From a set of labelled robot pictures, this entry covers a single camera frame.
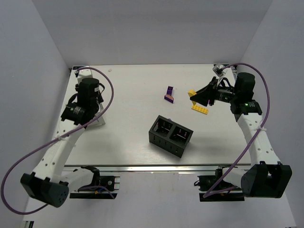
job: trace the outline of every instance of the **yellow object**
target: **yellow object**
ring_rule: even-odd
[[[193,109],[193,110],[195,110],[195,111],[197,111],[197,112],[199,112],[199,113],[203,113],[203,114],[205,114],[205,115],[207,115],[207,114],[208,114],[208,111],[209,111],[207,108],[203,108],[203,107],[200,107],[200,106],[198,106],[198,105],[192,106],[191,109]]]
[[[188,91],[188,95],[189,95],[189,97],[192,97],[192,96],[194,96],[196,94],[196,92],[194,91],[194,89],[191,89],[191,90],[189,90]]]

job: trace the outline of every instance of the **cable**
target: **cable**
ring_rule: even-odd
[[[112,194],[106,187],[104,187],[104,186],[97,186],[97,185],[96,185],[96,186],[81,187],[81,188],[78,189],[78,191],[79,191],[79,190],[90,189],[90,188],[102,188],[103,190],[107,191],[107,192],[109,193],[109,195],[110,195],[113,199],[115,199],[115,197],[113,196],[113,194]]]
[[[18,215],[30,215],[30,214],[33,214],[33,213],[35,213],[35,212],[37,212],[37,211],[39,211],[39,210],[45,208],[45,207],[47,206],[47,204],[44,205],[44,206],[42,206],[41,208],[38,208],[38,209],[33,210],[33,211],[28,211],[28,212],[22,212],[22,211],[18,211],[18,210],[15,210],[14,208],[12,208],[12,207],[8,204],[8,202],[6,201],[5,196],[4,196],[4,185],[5,185],[6,179],[8,178],[10,172],[11,172],[11,171],[12,171],[20,162],[22,162],[22,161],[23,161],[24,159],[26,159],[27,157],[29,157],[29,156],[35,154],[36,152],[42,150],[43,148],[45,148],[45,147],[47,147],[47,146],[49,146],[49,145],[51,145],[51,144],[53,144],[53,143],[58,142],[59,139],[65,138],[65,137],[67,137],[68,135],[70,135],[70,134],[72,134],[72,133],[74,133],[74,132],[76,132],[76,131],[79,131],[80,129],[82,129],[82,128],[84,128],[84,127],[87,127],[89,124],[93,123],[95,120],[97,120],[99,117],[101,117],[101,116],[106,112],[106,110],[109,108],[109,106],[111,105],[111,103],[112,103],[112,101],[113,101],[113,98],[114,98],[114,88],[113,88],[113,85],[112,85],[110,79],[109,79],[103,72],[101,72],[100,70],[98,70],[98,69],[96,69],[96,68],[93,68],[93,67],[90,67],[90,66],[87,66],[87,67],[85,66],[85,67],[79,68],[78,71],[79,71],[79,70],[85,70],[85,69],[94,70],[94,71],[100,73],[102,76],[104,76],[104,77],[106,78],[106,80],[107,80],[108,83],[110,84],[110,87],[111,87],[111,90],[112,90],[111,99],[110,99],[108,105],[104,108],[104,110],[103,110],[98,116],[96,116],[95,118],[93,118],[92,120],[90,120],[89,122],[87,122],[86,124],[84,124],[84,125],[82,125],[82,126],[80,126],[80,127],[78,127],[78,128],[75,128],[75,129],[73,129],[73,130],[71,130],[71,131],[69,131],[69,132],[63,134],[62,136],[60,136],[60,137],[58,137],[58,138],[55,138],[55,139],[51,140],[51,141],[49,141],[48,143],[46,143],[46,144],[44,144],[44,145],[38,147],[37,149],[33,150],[32,152],[26,154],[25,156],[23,156],[22,158],[20,158],[18,161],[16,161],[16,162],[9,168],[9,170],[8,170],[8,171],[6,172],[6,174],[4,175],[3,180],[2,180],[2,183],[1,183],[1,188],[0,188],[0,191],[1,191],[1,199],[2,199],[2,202],[4,203],[4,205],[5,205],[10,211],[12,211],[12,212],[14,212],[14,213],[16,213],[16,214],[18,214]]]
[[[266,114],[265,114],[265,118],[264,120],[262,121],[261,125],[260,125],[260,128],[262,128],[265,123],[266,123],[266,120],[268,119],[268,116],[269,116],[269,110],[270,110],[270,96],[269,96],[269,90],[268,90],[268,86],[267,86],[267,83],[266,83],[266,80],[265,78],[263,77],[263,75],[261,74],[261,72],[259,72],[258,69],[256,69],[254,66],[251,66],[250,64],[247,64],[247,63],[234,63],[234,64],[231,64],[231,65],[228,65],[228,66],[225,66],[223,68],[221,68],[221,70],[224,70],[226,68],[229,68],[231,66],[235,66],[235,65],[244,65],[244,66],[247,66],[253,70],[255,70],[259,75],[260,77],[262,78],[262,81],[264,83],[264,86],[265,86],[265,90],[266,90],[266,94],[267,94],[267,111],[266,111]],[[251,138],[251,140],[249,141],[249,143],[247,144],[247,146],[245,147],[245,149],[243,150],[243,152],[240,154],[240,156],[236,159],[236,161],[229,167],[229,169],[212,185],[212,187],[203,195],[204,198],[208,197],[208,196],[211,196],[213,194],[217,194],[217,193],[220,193],[220,192],[223,192],[223,191],[227,191],[227,190],[232,190],[232,189],[235,189],[237,188],[236,186],[235,187],[230,187],[230,188],[227,188],[227,189],[222,189],[222,190],[219,190],[219,191],[214,191],[211,193],[212,190],[214,190],[214,188],[228,175],[228,173],[230,173],[230,171],[236,166],[236,164],[239,162],[239,160],[241,160],[241,158],[244,156],[244,154],[247,152],[247,150],[249,149],[249,147],[251,146],[252,142],[256,139],[257,135],[260,133],[261,129],[257,129],[256,133],[253,135],[253,137]]]

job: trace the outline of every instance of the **purple toy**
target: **purple toy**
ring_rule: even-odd
[[[164,99],[173,103],[174,101],[174,98],[172,96],[172,90],[173,90],[173,87],[172,86],[168,86],[168,89],[167,89],[167,94],[165,95]]]

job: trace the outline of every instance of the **black box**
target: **black box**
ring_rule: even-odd
[[[193,131],[159,115],[149,130],[149,142],[182,157]]]

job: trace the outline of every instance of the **purple cable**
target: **purple cable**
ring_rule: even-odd
[[[20,162],[22,162],[22,161],[23,161],[24,159],[26,159],[27,157],[29,157],[29,156],[33,155],[34,153],[36,153],[36,152],[42,150],[43,148],[49,146],[49,145],[52,144],[52,143],[58,142],[58,141],[59,141],[59,138],[60,138],[60,139],[61,139],[61,138],[65,138],[65,137],[67,137],[68,135],[70,135],[70,134],[72,134],[72,133],[74,133],[74,132],[76,132],[76,131],[79,131],[80,129],[82,129],[82,128],[84,128],[84,127],[87,127],[89,124],[91,124],[92,122],[94,122],[95,120],[97,120],[98,118],[100,118],[100,117],[106,112],[106,110],[109,108],[109,106],[111,105],[111,103],[112,103],[112,101],[113,101],[113,98],[114,98],[114,88],[113,88],[113,85],[112,85],[110,79],[109,79],[103,72],[101,72],[100,70],[98,70],[98,69],[96,69],[96,68],[93,68],[93,67],[89,67],[89,66],[86,67],[86,66],[85,66],[85,67],[79,68],[78,71],[79,71],[79,70],[84,70],[84,69],[90,69],[90,70],[94,70],[94,71],[100,73],[100,74],[101,74],[102,76],[104,76],[104,77],[106,78],[106,80],[109,82],[110,87],[111,87],[111,90],[112,90],[112,95],[111,95],[111,99],[110,99],[110,101],[109,101],[109,104],[104,108],[104,110],[103,110],[98,116],[96,116],[95,118],[93,118],[92,120],[90,120],[89,122],[87,122],[86,124],[84,124],[84,125],[82,125],[82,126],[80,126],[80,127],[78,127],[78,128],[75,128],[75,129],[73,129],[73,130],[71,130],[71,131],[69,131],[69,132],[63,134],[62,136],[60,136],[60,137],[58,137],[58,138],[55,138],[55,139],[49,141],[48,143],[46,143],[46,144],[44,144],[44,145],[38,147],[37,149],[33,150],[32,152],[30,152],[30,153],[26,154],[25,156],[23,156],[22,158],[20,158],[18,161],[16,161],[16,162],[9,168],[9,170],[8,170],[8,171],[6,172],[6,174],[4,175],[3,180],[2,180],[2,183],[1,183],[1,189],[0,189],[0,191],[1,191],[1,199],[2,199],[2,202],[4,203],[4,205],[5,205],[10,211],[12,211],[12,212],[14,212],[14,213],[16,213],[16,214],[18,214],[18,215],[30,215],[30,214],[33,214],[33,213],[35,213],[35,212],[37,212],[37,211],[39,211],[39,210],[45,208],[45,207],[47,206],[47,204],[43,205],[41,208],[38,208],[38,209],[33,210],[33,211],[28,211],[28,212],[22,212],[22,211],[18,211],[18,210],[15,210],[14,208],[12,208],[12,207],[8,204],[8,202],[6,201],[5,196],[4,196],[4,185],[5,185],[6,179],[8,178],[10,172],[11,172],[11,171],[12,171]]]
[[[235,66],[235,65],[244,65],[244,66],[247,66],[247,67],[250,67],[251,69],[255,70],[259,75],[260,77],[262,78],[262,81],[264,83],[264,86],[265,86],[265,89],[266,89],[266,94],[267,94],[267,111],[266,111],[266,114],[265,114],[265,118],[264,120],[262,121],[261,123],[261,128],[265,125],[266,123],[266,120],[268,118],[268,115],[269,115],[269,110],[270,110],[270,96],[269,96],[269,90],[268,90],[268,86],[267,86],[267,83],[266,83],[266,80],[265,78],[263,77],[263,75],[261,74],[261,72],[259,72],[258,69],[256,69],[255,67],[251,66],[250,64],[247,64],[247,63],[234,63],[234,64],[231,64],[229,66],[225,66],[222,68],[222,70],[226,69],[226,68],[229,68],[231,66]],[[236,186],[235,187],[230,187],[230,188],[227,188],[227,189],[222,189],[222,190],[218,190],[218,191],[214,191],[211,193],[212,190],[214,190],[214,188],[228,175],[228,173],[230,173],[230,171],[236,166],[236,164],[239,162],[239,160],[241,160],[241,158],[245,155],[245,153],[247,152],[247,150],[249,149],[249,147],[251,146],[251,144],[253,143],[253,141],[256,139],[257,135],[260,133],[261,129],[258,129],[256,131],[256,133],[253,135],[253,137],[251,138],[251,140],[249,141],[249,143],[247,144],[247,146],[245,147],[245,149],[243,150],[243,152],[241,153],[241,155],[236,159],[236,161],[229,167],[229,169],[223,174],[223,176],[221,176],[213,185],[212,187],[203,195],[204,198],[208,197],[208,196],[211,196],[213,194],[217,194],[217,193],[220,193],[220,192],[223,192],[223,191],[227,191],[227,190],[232,190],[232,189],[235,189],[237,188]]]
[[[115,197],[113,196],[113,194],[112,194],[106,187],[100,186],[100,185],[88,186],[88,187],[81,187],[81,188],[78,189],[78,191],[79,191],[79,190],[85,190],[85,189],[91,189],[91,188],[100,188],[100,189],[104,189],[104,190],[106,190],[106,191],[109,193],[109,195],[110,195],[113,199],[115,199]]]

